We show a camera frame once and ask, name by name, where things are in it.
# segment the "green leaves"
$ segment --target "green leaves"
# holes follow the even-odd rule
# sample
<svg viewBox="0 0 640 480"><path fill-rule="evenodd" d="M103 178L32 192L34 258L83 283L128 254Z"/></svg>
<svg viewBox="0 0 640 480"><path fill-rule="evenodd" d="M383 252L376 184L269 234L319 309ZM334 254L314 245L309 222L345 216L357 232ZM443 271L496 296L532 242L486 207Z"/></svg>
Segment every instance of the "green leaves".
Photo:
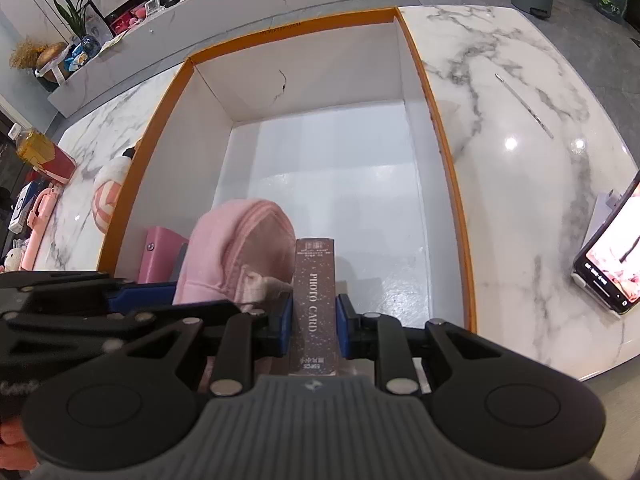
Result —
<svg viewBox="0 0 640 480"><path fill-rule="evenodd" d="M84 38L86 36L84 18L86 16L86 8L89 5L89 0L87 0L85 4L83 1L84 0L78 0L74 5L71 0L65 0L65 9L65 7L60 5L57 0L53 0L60 16L68 23L69 27L78 38Z"/></svg>

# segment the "smartphone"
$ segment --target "smartphone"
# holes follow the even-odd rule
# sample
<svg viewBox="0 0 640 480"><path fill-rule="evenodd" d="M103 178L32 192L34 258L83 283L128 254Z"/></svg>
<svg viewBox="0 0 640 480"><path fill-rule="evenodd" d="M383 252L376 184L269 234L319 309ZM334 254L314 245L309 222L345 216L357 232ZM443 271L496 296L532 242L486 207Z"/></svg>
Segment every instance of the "smartphone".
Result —
<svg viewBox="0 0 640 480"><path fill-rule="evenodd" d="M617 314L640 301L640 171L576 256L572 277Z"/></svg>

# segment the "white marble table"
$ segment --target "white marble table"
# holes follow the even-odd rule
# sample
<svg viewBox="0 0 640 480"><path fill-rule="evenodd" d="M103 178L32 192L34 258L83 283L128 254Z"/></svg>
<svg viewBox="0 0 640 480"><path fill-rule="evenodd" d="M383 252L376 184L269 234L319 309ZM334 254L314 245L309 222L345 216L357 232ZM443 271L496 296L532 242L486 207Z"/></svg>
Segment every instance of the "white marble table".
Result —
<svg viewBox="0 0 640 480"><path fill-rule="evenodd" d="M478 333L577 378L639 354L640 308L617 320L569 277L596 194L624 191L636 172L602 106L516 10L405 7L402 14L455 160Z"/></svg>
<svg viewBox="0 0 640 480"><path fill-rule="evenodd" d="M180 65L127 90L71 126L59 145L78 168L65 187L42 238L34 270L93 270L104 235L91 213L100 168L142 137Z"/></svg>

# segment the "floor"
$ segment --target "floor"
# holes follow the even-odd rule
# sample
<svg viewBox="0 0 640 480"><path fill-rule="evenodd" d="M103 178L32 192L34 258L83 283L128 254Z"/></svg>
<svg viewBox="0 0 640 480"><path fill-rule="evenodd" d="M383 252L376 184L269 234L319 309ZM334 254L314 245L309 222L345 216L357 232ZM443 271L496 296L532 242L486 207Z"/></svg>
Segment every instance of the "floor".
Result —
<svg viewBox="0 0 640 480"><path fill-rule="evenodd" d="M441 4L511 7L510 0L350 0L273 16L209 38L145 68L69 119L58 115L47 134L59 139L68 126L103 102L176 65L191 52L220 41L336 12ZM584 0L554 0L548 20L527 17L573 65L609 114L635 160L640 161L640 48L630 39L640 40L640 34L610 22ZM607 411L605 434L592 463L607 478L626 480L635 471L640 456L640 357L589 380L588 384Z"/></svg>

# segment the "potted plant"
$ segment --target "potted plant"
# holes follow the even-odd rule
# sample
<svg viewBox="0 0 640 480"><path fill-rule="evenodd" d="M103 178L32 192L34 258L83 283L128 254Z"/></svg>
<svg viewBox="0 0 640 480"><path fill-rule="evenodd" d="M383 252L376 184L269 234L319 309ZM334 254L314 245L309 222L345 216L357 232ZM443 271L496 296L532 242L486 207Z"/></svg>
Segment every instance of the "potted plant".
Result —
<svg viewBox="0 0 640 480"><path fill-rule="evenodd" d="M53 3L60 13L60 16L62 16L62 19L67 22L74 34L80 38L80 44L82 45L84 52L89 58L92 58L100 52L100 43L98 43L98 40L93 36L86 33L84 19L89 1L90 0L86 0L86 2L84 0L78 0L74 5L71 0L65 0L66 8L60 5L56 0L53 0Z"/></svg>

